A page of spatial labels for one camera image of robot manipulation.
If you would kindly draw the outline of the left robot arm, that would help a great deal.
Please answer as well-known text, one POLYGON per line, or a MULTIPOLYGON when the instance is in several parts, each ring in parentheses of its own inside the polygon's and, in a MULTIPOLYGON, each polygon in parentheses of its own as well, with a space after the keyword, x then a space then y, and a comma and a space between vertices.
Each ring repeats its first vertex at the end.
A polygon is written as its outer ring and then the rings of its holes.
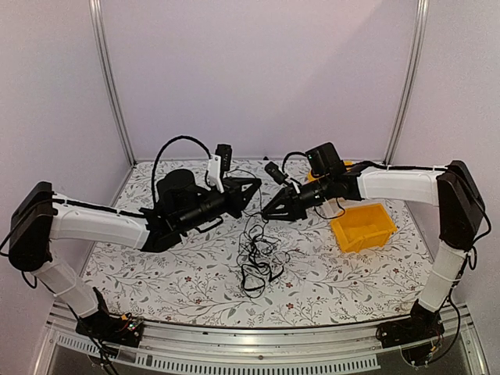
POLYGON ((174 170, 156 184, 157 200, 150 209, 125 212, 75 201, 39 182, 18 206, 4 240, 10 264, 31 273, 61 298, 100 339, 116 333, 116 322, 88 284, 66 262, 50 252, 50 241, 85 240, 160 253, 181 243, 190 230, 205 233, 227 214, 242 216, 262 181, 252 177, 217 177, 208 188, 195 183, 186 169, 174 170))

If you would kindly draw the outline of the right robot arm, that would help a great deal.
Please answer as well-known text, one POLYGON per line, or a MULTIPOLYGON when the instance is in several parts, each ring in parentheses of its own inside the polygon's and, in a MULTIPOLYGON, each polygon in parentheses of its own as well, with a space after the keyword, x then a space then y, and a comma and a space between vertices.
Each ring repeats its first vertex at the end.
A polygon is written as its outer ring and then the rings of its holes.
POLYGON ((295 222, 307 217, 307 209, 334 198, 350 201, 394 199, 418 202, 439 209, 439 247, 433 269, 417 305, 422 309, 404 324, 404 334, 421 340, 434 328, 435 313, 460 280, 466 254, 483 237, 480 225, 490 220, 484 200, 466 166, 454 160, 447 166, 385 166, 371 161, 346 166, 332 143, 305 153, 314 181, 285 184, 284 173, 273 163, 266 172, 281 190, 264 207, 265 220, 295 222))

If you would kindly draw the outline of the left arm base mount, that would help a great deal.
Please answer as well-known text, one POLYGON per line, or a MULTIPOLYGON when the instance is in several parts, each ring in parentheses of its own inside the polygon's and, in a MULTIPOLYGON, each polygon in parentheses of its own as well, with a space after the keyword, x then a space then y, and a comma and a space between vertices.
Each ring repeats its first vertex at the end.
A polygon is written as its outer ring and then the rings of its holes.
POLYGON ((144 331, 144 318, 130 312, 122 316, 112 315, 102 294, 96 287, 93 291, 98 301, 97 311, 88 317, 79 317, 76 332, 95 340, 137 348, 144 331))

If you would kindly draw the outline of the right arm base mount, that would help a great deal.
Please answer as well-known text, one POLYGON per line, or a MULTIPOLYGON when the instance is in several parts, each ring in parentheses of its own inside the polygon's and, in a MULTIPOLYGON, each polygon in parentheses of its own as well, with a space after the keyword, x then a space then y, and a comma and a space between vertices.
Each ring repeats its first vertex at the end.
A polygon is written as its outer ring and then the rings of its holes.
POLYGON ((408 318, 381 323, 377 326, 375 337, 383 348, 425 341, 422 345, 402 351, 403 359, 408 364, 425 366, 441 347, 444 332, 440 313, 425 309, 416 300, 408 318))

